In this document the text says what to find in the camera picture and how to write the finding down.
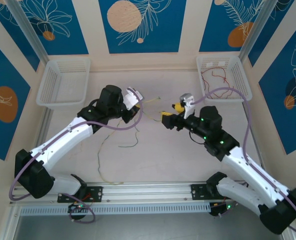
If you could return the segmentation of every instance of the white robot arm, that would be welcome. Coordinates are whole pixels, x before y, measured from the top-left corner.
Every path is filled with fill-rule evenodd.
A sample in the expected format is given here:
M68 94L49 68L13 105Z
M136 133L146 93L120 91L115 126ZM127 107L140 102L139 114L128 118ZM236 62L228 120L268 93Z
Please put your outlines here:
M138 91L134 89L133 91L141 100L143 99ZM78 198L82 198L84 195L82 188L85 188L85 183L73 174L54 175L52 173L53 167L69 150L101 128L99 125L84 122L95 121L106 125L111 119L122 118L125 123L128 123L139 111L139 108L136 107L137 103L138 99L130 90L127 89L127 95L123 97L119 87L107 85L102 89L100 98L84 107L61 132L30 152L22 149L16 154L15 176L32 159L32 156L37 153L41 154L23 172L18 180L19 183L36 199L47 193L77 194Z
M207 151L219 161L231 166L253 189L240 185L221 172L207 180L207 191L214 199L228 197L257 214L261 222L273 233L281 234L295 219L296 211L280 192L296 206L296 188L288 189L276 181L248 155L230 134L222 129L222 117L215 106L205 106L195 116L194 97L186 93L180 97L183 110L180 113L162 114L162 123L167 129L183 128L204 139ZM264 178L274 183L276 188Z

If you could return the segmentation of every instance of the white basket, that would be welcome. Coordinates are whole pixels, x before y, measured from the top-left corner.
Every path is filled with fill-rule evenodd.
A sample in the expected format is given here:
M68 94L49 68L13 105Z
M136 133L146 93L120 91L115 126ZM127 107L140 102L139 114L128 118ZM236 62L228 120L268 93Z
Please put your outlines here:
M217 88L233 87L240 91L248 101L252 99L252 91L239 57L235 55L207 54L198 56L196 60L203 96ZM232 91L220 90L215 94L217 96L212 94L211 97L209 96L205 100L230 103L244 101L238 93Z
M62 58L47 62L36 102L52 110L84 106L90 71L88 57Z

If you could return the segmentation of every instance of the perforated metal strip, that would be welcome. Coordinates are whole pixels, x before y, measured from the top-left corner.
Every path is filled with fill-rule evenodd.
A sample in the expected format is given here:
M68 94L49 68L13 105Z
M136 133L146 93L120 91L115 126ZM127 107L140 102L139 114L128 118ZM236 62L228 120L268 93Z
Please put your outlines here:
M209 213L208 202L199 203L172 203L172 204L111 204L93 205L91 209L96 215L120 214L175 214L175 213ZM68 206L24 206L20 216L66 216ZM91 214L87 210L75 215Z

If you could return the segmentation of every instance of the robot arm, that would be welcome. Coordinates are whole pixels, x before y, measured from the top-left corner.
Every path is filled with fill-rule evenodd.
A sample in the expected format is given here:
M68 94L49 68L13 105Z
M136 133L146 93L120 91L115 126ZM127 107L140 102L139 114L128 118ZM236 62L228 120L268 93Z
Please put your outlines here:
M178 115L163 113L163 125L167 129L177 127L177 131L185 128L203 138L203 145L207 151L219 161L231 166L253 188L251 190L237 184L225 174L217 172L207 180L208 192L214 198L220 195L244 205L257 214L270 231L281 234L296 219L296 211L280 191L296 205L296 188L289 190L265 172L248 155L248 161L246 161L239 142L222 129L222 117L215 106L203 107L197 117L191 101L194 101L191 94L181 96L180 105L183 111ZM271 180L277 186L277 190L258 172Z
M76 195L79 199L82 198L83 190L87 185L79 177L73 174L54 176L52 169L68 151L101 128L99 125L82 124L83 122L95 121L106 125L111 119L122 118L125 123L133 119L139 111L139 108L136 107L138 100L131 91L127 91L128 94L123 97L119 87L107 85L102 89L99 99L84 107L61 132L30 152L24 149L19 151L15 157L15 176L32 159L32 156L41 153L23 172L18 180L19 183L36 199L48 193L67 193ZM143 99L138 91L136 93L140 99ZM80 125L72 129L72 126L78 124ZM43 151L50 142L53 144Z

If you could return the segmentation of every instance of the wall mural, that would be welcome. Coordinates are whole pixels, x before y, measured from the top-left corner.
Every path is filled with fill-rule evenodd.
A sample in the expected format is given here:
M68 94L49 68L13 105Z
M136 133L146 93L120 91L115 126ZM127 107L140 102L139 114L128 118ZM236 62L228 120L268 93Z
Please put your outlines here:
M0 0L0 22L6 31L11 36L12 40L16 43L22 54L25 56L31 67L37 71L39 65L39 58L35 51L29 44L23 32L20 30L16 20L9 12L4 0Z
M72 0L19 0L19 4L49 55L88 54ZM0 0L1 18L8 28L20 31L4 0Z
M272 13L270 14L270 18L267 20L266 24L261 30L257 41L253 45L248 55L252 66L255 65L257 59L262 54L263 50L265 49L266 45L270 41L271 37L273 36L274 32L278 28L293 2L294 0L278 0Z
M213 0L199 52L239 51L265 0Z
M296 150L296 31L259 82L287 154Z
M0 51L0 159L5 160L30 86Z
M99 0L110 54L178 52L186 0Z

